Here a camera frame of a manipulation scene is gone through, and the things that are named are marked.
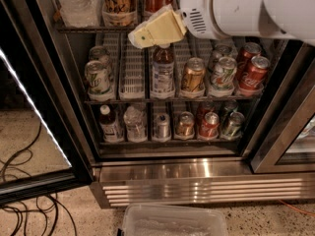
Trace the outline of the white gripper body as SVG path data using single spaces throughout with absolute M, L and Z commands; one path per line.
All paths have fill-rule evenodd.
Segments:
M 187 29 L 198 38 L 260 36 L 262 0 L 180 0 Z

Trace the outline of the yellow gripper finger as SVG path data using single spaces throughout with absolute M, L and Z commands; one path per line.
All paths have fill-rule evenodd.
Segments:
M 128 34 L 130 42 L 143 49 L 182 40 L 187 32 L 179 11 L 166 5 L 153 13 Z

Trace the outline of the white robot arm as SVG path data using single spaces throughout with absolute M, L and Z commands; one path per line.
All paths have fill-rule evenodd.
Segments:
M 143 49 L 197 38 L 256 36 L 315 43 L 315 0 L 180 0 L 167 5 L 128 34 Z

